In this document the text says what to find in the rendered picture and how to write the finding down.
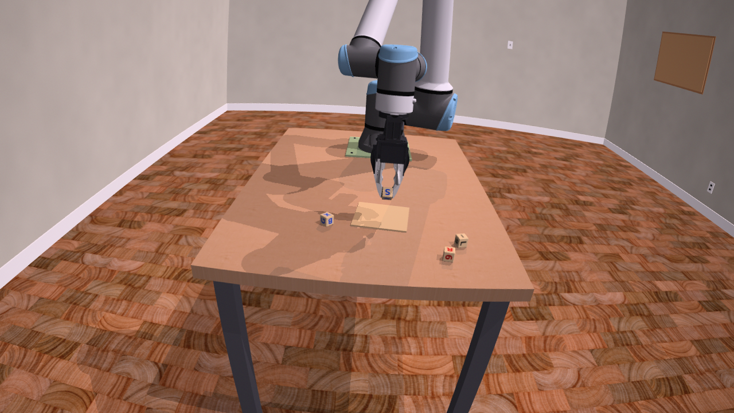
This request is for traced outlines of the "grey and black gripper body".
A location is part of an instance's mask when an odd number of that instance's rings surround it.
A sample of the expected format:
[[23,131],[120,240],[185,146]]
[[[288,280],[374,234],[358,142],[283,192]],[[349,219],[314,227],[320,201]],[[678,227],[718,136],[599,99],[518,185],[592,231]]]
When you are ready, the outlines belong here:
[[[392,116],[392,117],[391,117]],[[406,164],[407,138],[401,135],[402,120],[407,120],[409,114],[391,115],[378,111],[378,117],[385,118],[386,128],[383,134],[377,134],[377,159],[380,155],[382,163]],[[398,118],[397,118],[398,117]],[[400,122],[400,123],[396,123]],[[395,125],[395,133],[394,133]],[[380,143],[382,142],[382,143]]]

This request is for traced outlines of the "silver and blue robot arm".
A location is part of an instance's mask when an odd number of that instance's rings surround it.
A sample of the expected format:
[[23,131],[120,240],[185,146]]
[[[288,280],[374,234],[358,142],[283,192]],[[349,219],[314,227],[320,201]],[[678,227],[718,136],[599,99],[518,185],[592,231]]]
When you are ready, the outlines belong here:
[[386,125],[378,111],[411,113],[402,120],[404,137],[404,125],[448,131],[456,111],[457,94],[448,82],[454,0],[423,0],[420,54],[411,45],[382,45],[397,2],[369,0],[350,45],[342,45],[338,54],[343,75],[377,79],[369,82],[358,141],[367,153]]

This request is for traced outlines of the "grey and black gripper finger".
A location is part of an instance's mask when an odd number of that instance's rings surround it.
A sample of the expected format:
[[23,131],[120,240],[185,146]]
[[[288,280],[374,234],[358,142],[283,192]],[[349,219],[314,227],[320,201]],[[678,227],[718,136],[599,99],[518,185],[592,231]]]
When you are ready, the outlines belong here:
[[[395,195],[396,195],[396,193],[397,193],[397,191],[399,189],[399,186],[401,185],[401,182],[403,180],[404,173],[405,173],[405,171],[407,169],[407,166],[409,164],[409,152],[408,152],[408,150],[409,150],[409,148],[407,148],[407,161],[406,161],[406,164],[404,163],[404,165],[402,165],[402,164],[395,164],[395,163],[393,163],[393,167],[395,169],[396,174],[395,174],[395,176],[393,178],[394,181],[395,181],[395,183],[392,186],[392,188],[393,188],[393,197],[392,198],[395,198]],[[400,170],[399,170],[399,167],[400,167]],[[400,182],[399,182],[399,174],[400,174]]]
[[[382,181],[383,176],[382,172],[385,168],[385,163],[380,163],[380,155],[378,154],[378,160],[377,160],[377,145],[373,145],[373,150],[370,153],[370,164],[372,164],[372,168],[374,170],[374,179],[377,185],[377,191],[380,198],[382,198]],[[381,176],[381,180],[378,179],[378,177]],[[380,183],[380,184],[378,184]]]

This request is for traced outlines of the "tan flat mat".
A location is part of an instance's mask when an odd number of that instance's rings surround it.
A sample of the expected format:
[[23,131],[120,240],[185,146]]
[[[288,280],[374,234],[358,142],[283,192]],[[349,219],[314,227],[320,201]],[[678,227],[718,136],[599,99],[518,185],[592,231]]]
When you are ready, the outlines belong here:
[[407,232],[409,208],[359,202],[351,227]]

